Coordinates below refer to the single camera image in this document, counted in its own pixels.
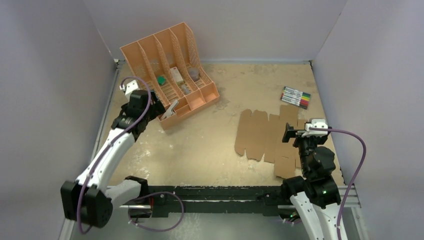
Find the wire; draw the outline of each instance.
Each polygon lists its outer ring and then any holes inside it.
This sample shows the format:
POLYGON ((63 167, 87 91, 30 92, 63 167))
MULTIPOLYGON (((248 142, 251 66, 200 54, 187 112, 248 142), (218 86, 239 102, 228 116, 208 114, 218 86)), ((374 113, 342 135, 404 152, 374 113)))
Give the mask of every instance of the wire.
POLYGON ((346 193, 343 196, 343 200, 341 200, 340 209, 338 210, 338 214, 337 214, 337 236, 338 236, 338 240, 342 240, 342 235, 340 233, 340 222, 342 221, 343 208, 345 207, 346 199, 348 198, 348 193, 351 190, 351 187, 354 184, 355 179, 357 178, 357 175, 359 173, 359 170, 362 167, 362 164, 364 163, 365 155, 367 154, 367 146, 365 145, 364 140, 360 136, 358 136, 355 133, 350 132, 350 131, 340 130, 340 129, 330 129, 330 128, 315 128, 315 127, 310 127, 309 129, 314 130, 314 131, 328 131, 328 132, 347 134, 347 135, 350 135, 350 136, 358 139, 359 142, 362 144, 362 149, 363 149, 362 157, 360 158, 358 167, 356 168, 355 172, 353 173, 352 179, 350 180, 349 184, 347 185, 346 193))
POLYGON ((137 125, 142 119, 143 117, 146 115, 147 111, 149 110, 150 104, 152 102, 151 98, 152 98, 152 94, 150 93, 150 89, 149 86, 147 85, 147 83, 145 81, 143 81, 141 78, 136 77, 136 76, 127 76, 126 78, 124 78, 122 80, 121 85, 125 82, 125 80, 127 79, 135 79, 140 81, 141 83, 144 84, 144 86, 146 87, 146 91, 148 94, 148 100, 147 100, 147 106, 144 109, 143 113, 140 115, 139 118, 137 118, 137 120, 135 120, 135 122, 133 124, 131 124, 129 127, 125 128, 120 134, 118 134, 115 138, 113 138, 104 148, 104 150, 98 155, 97 160, 94 162, 92 168, 90 169, 90 171, 88 172, 88 175, 85 178, 84 184, 82 185, 81 191, 79 192, 79 197, 78 197, 78 204, 76 206, 76 223, 78 225, 78 229, 79 232, 81 234, 86 234, 90 231, 90 229, 92 228, 92 226, 89 226, 87 228, 87 230, 83 229, 83 223, 81 221, 81 205, 83 203, 83 196, 84 196, 84 191, 86 190, 87 184, 89 183, 89 180, 93 178, 93 173, 97 168, 97 165, 99 165, 100 161, 103 159, 103 157, 105 156, 105 154, 109 151, 109 149, 114 145, 114 143, 120 138, 122 137, 122 135, 124 135, 125 133, 127 133, 129 130, 131 130, 135 125, 137 125))
POLYGON ((179 217, 179 219, 175 223, 175 225, 173 225, 173 226, 171 226, 169 228, 166 228, 166 229, 155 229, 155 228, 150 228, 150 227, 147 227, 147 226, 143 226, 143 225, 140 225, 140 224, 134 222, 131 219, 130 210, 128 210, 128 218, 129 218, 129 222, 128 223, 129 224, 131 223, 131 224, 135 225, 136 227, 139 227, 139 228, 142 228, 142 229, 145 229, 145 230, 148 230, 148 231, 156 232, 156 233, 167 232, 167 231, 170 231, 170 230, 176 228, 181 223, 181 221, 183 220, 183 217, 184 217, 184 205, 183 205, 183 201, 181 200, 181 198, 179 198, 174 193, 169 192, 169 191, 159 191, 159 192, 151 193, 151 194, 148 194, 148 195, 145 195, 145 196, 142 196, 142 197, 133 199, 133 200, 134 201, 143 200, 145 198, 150 198, 150 197, 161 195, 161 194, 168 194, 168 195, 174 196, 174 198, 176 198, 178 200, 179 204, 181 205, 181 216, 179 217))

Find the orange plastic organizer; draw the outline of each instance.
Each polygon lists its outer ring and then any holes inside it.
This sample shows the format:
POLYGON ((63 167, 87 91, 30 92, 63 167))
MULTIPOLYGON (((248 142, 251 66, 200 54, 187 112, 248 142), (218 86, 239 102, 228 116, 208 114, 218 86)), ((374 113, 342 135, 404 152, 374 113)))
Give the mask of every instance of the orange plastic organizer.
POLYGON ((142 78, 154 90, 168 109, 178 100, 174 115, 160 122, 168 129, 191 115, 205 109, 220 99, 215 83, 203 70, 196 46, 195 36, 185 22, 132 42, 120 48, 134 76, 142 78), (178 86, 170 69, 177 67, 184 84, 178 86), (199 80, 192 80, 188 68, 199 70, 199 80), (157 77, 166 79, 159 85, 157 77), (189 93, 183 91, 185 85, 189 93))

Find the wooden table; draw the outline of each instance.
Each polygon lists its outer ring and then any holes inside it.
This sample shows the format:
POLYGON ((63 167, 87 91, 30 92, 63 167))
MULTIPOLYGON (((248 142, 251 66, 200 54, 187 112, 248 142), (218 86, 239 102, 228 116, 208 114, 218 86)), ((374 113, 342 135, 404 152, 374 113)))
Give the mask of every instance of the wooden table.
MULTIPOLYGON (((163 131, 158 120, 126 153, 109 185, 119 184, 133 175, 148 179, 150 185, 277 186, 282 178, 274 176, 274 164, 248 160, 234 150, 240 112, 244 109, 279 114, 284 86, 311 94, 307 110, 299 110, 299 119, 325 118, 321 99, 309 64, 203 64, 216 83, 220 101, 181 124, 163 131)), ((131 76, 125 64, 120 81, 131 76)), ((127 102, 115 88, 106 127, 127 102)), ((331 135, 325 146, 333 150, 331 135)), ((344 185, 337 156, 333 177, 344 185)))

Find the tabletop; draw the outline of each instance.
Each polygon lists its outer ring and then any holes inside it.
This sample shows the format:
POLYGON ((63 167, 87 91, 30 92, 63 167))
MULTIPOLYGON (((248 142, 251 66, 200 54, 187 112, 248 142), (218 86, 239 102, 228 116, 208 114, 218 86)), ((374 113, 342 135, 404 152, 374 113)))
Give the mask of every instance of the tabletop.
MULTIPOLYGON (((299 108, 299 119, 325 118, 324 109, 309 64, 203 64, 215 82, 220 100, 168 130, 157 119, 151 121, 116 168, 109 185, 127 176, 148 180, 149 185, 172 186, 278 186, 274 164, 250 160, 234 150, 240 113, 245 109, 278 115, 284 86, 311 94, 308 109, 299 108)), ((131 76, 122 67, 119 83, 131 76)), ((119 115, 127 99, 115 87, 105 127, 119 115)), ((107 130, 101 144, 105 142, 107 130)), ((336 152, 331 135, 324 144, 336 152)), ((337 155, 332 176, 344 185, 337 155)), ((301 176, 300 169, 296 175, 301 176)))

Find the marker set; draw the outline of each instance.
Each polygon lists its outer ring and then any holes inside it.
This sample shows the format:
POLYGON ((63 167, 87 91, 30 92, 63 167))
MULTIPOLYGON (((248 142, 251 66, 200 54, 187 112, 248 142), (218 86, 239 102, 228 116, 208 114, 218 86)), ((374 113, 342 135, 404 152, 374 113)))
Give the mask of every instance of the marker set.
POLYGON ((307 109, 311 95, 309 93, 298 91, 296 89, 285 86, 282 90, 281 101, 296 105, 303 109, 307 109))

